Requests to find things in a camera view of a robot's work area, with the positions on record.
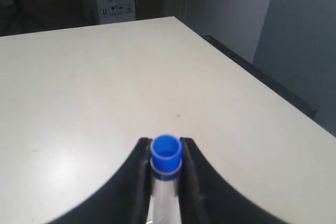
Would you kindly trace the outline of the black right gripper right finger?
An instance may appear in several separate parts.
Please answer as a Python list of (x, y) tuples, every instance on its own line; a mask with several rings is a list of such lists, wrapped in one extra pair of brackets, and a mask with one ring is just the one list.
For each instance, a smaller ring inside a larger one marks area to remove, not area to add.
[(180, 138), (181, 223), (284, 223), (233, 188), (212, 167), (194, 140)]

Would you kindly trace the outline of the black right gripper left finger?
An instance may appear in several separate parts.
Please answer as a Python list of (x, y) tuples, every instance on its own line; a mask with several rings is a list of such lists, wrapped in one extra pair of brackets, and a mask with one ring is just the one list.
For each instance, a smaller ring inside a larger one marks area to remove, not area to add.
[(150, 138), (140, 138), (116, 173), (92, 196), (51, 223), (146, 223)]

